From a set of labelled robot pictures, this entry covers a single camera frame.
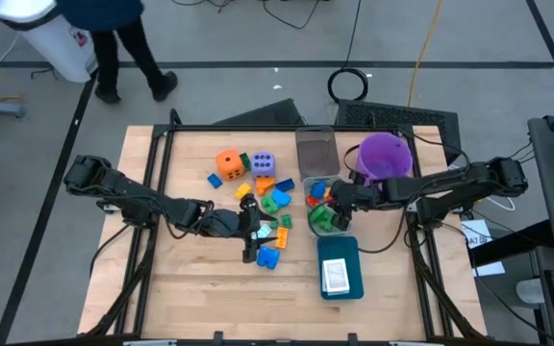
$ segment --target yellow toy block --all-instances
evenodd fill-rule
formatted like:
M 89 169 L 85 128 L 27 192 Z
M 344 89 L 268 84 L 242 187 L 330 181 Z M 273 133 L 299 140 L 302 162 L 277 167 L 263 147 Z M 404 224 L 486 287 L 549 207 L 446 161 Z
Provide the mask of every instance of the yellow toy block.
M 280 227 L 277 229 L 277 240 L 275 240 L 275 247 L 277 249 L 286 250 L 286 244 L 288 243 L 288 229 Z
M 237 188 L 235 196 L 237 196 L 238 199 L 242 199 L 247 193 L 251 193 L 251 186 L 245 183 Z
M 264 196 L 273 186 L 275 186 L 275 178 L 256 179 L 256 191 L 260 196 Z

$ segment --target person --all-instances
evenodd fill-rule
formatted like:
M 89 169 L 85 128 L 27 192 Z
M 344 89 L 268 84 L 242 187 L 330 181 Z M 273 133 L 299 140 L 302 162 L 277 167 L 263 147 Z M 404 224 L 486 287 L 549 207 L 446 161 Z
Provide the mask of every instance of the person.
M 177 86 L 176 74 L 163 74 L 149 49 L 140 0 L 57 0 L 57 6 L 72 26 L 91 34 L 99 68 L 95 89 L 99 99 L 107 104 L 121 101 L 116 90 L 119 59 L 114 32 L 146 77 L 155 101 L 165 100 Z

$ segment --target teal box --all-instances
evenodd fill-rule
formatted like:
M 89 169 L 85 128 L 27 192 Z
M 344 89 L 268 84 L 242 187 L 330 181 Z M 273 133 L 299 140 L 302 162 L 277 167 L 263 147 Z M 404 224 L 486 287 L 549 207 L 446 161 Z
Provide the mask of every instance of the teal box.
M 340 295 L 328 295 L 322 291 L 322 262 L 345 259 L 350 291 Z M 319 291 L 326 300 L 361 299 L 365 295 L 361 260 L 358 256 L 358 241 L 353 236 L 325 236 L 317 240 Z

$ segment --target purple cup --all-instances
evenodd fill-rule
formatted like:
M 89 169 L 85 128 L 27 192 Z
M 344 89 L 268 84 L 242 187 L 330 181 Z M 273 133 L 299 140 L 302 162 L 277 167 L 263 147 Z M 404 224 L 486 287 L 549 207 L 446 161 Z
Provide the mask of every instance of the purple cup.
M 407 177 L 412 171 L 412 152 L 398 136 L 378 133 L 363 140 L 358 149 L 356 170 L 366 174 L 365 186 L 373 179 Z

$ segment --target purple die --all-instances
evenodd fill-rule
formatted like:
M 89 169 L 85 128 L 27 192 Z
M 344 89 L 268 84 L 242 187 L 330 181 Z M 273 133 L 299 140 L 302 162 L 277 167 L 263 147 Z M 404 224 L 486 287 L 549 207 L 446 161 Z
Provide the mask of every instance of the purple die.
M 275 177 L 275 157 L 268 152 L 259 152 L 251 156 L 251 173 L 254 178 Z

